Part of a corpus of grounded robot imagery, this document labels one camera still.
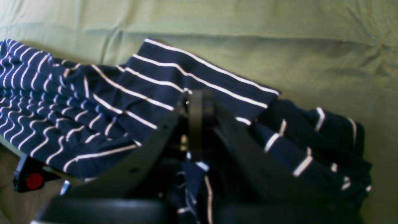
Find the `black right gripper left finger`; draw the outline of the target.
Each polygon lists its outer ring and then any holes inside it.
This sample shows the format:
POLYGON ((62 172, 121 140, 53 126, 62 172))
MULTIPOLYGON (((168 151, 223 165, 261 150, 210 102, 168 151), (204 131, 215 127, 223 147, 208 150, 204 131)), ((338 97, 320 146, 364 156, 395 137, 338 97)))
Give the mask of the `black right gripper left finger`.
POLYGON ((33 224, 179 224, 164 182, 185 155, 176 147, 187 106, 180 100, 142 147, 97 179, 54 197, 33 224))

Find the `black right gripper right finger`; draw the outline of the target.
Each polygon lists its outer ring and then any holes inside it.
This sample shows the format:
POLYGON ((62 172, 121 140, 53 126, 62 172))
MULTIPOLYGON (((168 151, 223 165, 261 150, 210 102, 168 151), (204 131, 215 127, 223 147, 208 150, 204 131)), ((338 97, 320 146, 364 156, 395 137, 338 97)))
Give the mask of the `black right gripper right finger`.
POLYGON ((361 224, 351 203, 316 190, 264 153, 247 130, 212 98, 211 92, 188 95, 188 149, 193 161, 225 156, 227 165, 261 203, 223 207, 226 224, 361 224))

